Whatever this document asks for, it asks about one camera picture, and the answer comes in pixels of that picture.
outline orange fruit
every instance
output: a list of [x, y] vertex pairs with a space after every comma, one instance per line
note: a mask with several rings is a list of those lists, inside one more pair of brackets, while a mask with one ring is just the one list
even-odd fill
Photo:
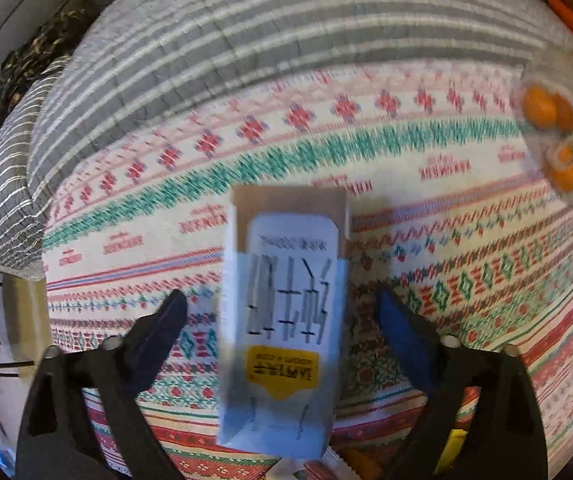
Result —
[[553, 102], [557, 113], [555, 123], [561, 132], [570, 134], [573, 131], [573, 107], [571, 103], [560, 94], [553, 96]]
[[551, 130], [557, 119], [557, 107], [551, 94], [538, 85], [531, 85], [522, 99], [525, 117], [539, 130]]
[[[573, 151], [569, 146], [561, 147], [557, 153], [558, 160], [567, 164], [573, 160]], [[545, 159], [545, 175], [551, 182], [551, 185], [558, 191], [567, 193], [573, 191], [573, 164], [562, 171], [555, 170], [548, 160]]]

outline yellow object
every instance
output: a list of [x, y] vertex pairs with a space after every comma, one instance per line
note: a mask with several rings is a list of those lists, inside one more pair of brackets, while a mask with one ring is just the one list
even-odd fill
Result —
[[541, 86], [531, 85], [522, 99], [525, 117], [539, 130], [555, 127], [557, 107], [551, 94]]
[[442, 455], [440, 455], [440, 460], [438, 460], [438, 465], [436, 465], [436, 470], [433, 472], [434, 475], [442, 473], [451, 467], [462, 450], [465, 438], [467, 438], [465, 430], [451, 430], [445, 448], [442, 450]]
[[573, 131], [573, 107], [571, 103], [560, 94], [553, 96], [553, 102], [556, 110], [555, 122], [558, 128], [561, 132], [570, 134]]
[[361, 451], [357, 449], [343, 449], [338, 454], [358, 474], [361, 480], [379, 480], [382, 476], [380, 465]]
[[318, 385], [319, 355], [307, 350], [252, 346], [247, 352], [247, 379], [266, 388], [274, 399], [286, 399]]

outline red cross pattern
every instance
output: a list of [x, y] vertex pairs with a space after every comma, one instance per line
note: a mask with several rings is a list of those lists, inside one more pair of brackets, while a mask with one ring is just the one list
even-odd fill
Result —
[[413, 101], [418, 106], [424, 108], [427, 115], [431, 115], [433, 113], [433, 105], [436, 103], [436, 100], [433, 98], [433, 95], [428, 94], [425, 89], [420, 88], [413, 98]]
[[380, 97], [375, 101], [375, 108], [384, 110], [390, 118], [394, 118], [401, 104], [397, 96], [392, 96], [387, 90], [381, 89]]
[[116, 177], [110, 171], [107, 171], [102, 178], [102, 183], [100, 183], [100, 189], [106, 193], [110, 193], [113, 186], [116, 184]]
[[342, 117], [347, 123], [354, 122], [356, 120], [356, 113], [360, 110], [360, 105], [344, 94], [338, 95], [336, 97], [336, 103], [331, 107], [331, 113]]
[[449, 89], [447, 101], [449, 101], [459, 113], [462, 113], [462, 106], [465, 104], [465, 100], [454, 88]]
[[300, 103], [293, 103], [291, 111], [286, 116], [284, 124], [295, 127], [296, 130], [305, 132], [309, 129], [309, 123], [315, 119], [315, 114], [311, 110], [302, 107]]
[[73, 206], [73, 196], [69, 195], [68, 197], [66, 197], [66, 200], [64, 201], [64, 207], [67, 210], [67, 212], [70, 212], [72, 206]]
[[481, 95], [477, 90], [473, 92], [473, 102], [480, 107], [480, 110], [486, 112], [486, 97]]
[[493, 104], [495, 104], [501, 112], [504, 113], [505, 110], [505, 102], [496, 92], [493, 94]]
[[222, 137], [212, 134], [211, 130], [204, 130], [202, 138], [196, 143], [196, 150], [204, 153], [207, 158], [211, 158], [221, 143]]
[[252, 115], [244, 118], [244, 124], [238, 129], [238, 137], [244, 137], [252, 144], [257, 144], [262, 140], [260, 134], [268, 129], [266, 123], [257, 120]]
[[167, 170], [172, 170], [175, 167], [175, 161], [180, 158], [182, 152], [178, 150], [172, 144], [167, 144], [164, 146], [164, 151], [158, 158], [158, 164], [161, 164], [167, 168]]
[[89, 197], [92, 195], [93, 190], [90, 188], [90, 186], [87, 184], [86, 186], [84, 186], [80, 192], [80, 199], [83, 202], [87, 202], [89, 200]]
[[146, 170], [146, 164], [140, 162], [136, 158], [134, 159], [133, 164], [131, 164], [131, 167], [127, 170], [126, 176], [133, 180], [134, 184], [137, 184], [137, 181], [140, 179], [140, 175], [144, 173], [144, 170]]

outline clear plastic container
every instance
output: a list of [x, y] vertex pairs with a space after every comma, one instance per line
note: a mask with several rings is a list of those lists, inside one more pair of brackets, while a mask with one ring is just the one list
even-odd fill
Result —
[[573, 50], [549, 45], [537, 52], [517, 92], [532, 155], [554, 189], [573, 201]]

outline table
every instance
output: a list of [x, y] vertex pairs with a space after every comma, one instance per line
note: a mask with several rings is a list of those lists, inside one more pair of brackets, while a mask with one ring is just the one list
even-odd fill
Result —
[[[233, 182], [351, 194], [349, 352], [332, 444], [385, 461], [422, 409], [372, 318], [388, 283], [466, 345], [517, 345], [550, 474], [573, 454], [573, 208], [523, 142], [519, 73], [476, 62], [342, 66], [263, 83], [143, 128], [79, 164], [54, 196], [44, 270], [55, 342], [95, 348], [172, 288], [190, 317], [138, 402], [190, 478], [256, 479], [272, 457], [218, 447], [216, 317]], [[461, 418], [475, 409], [467, 392]], [[87, 393], [112, 466], [124, 470]]]

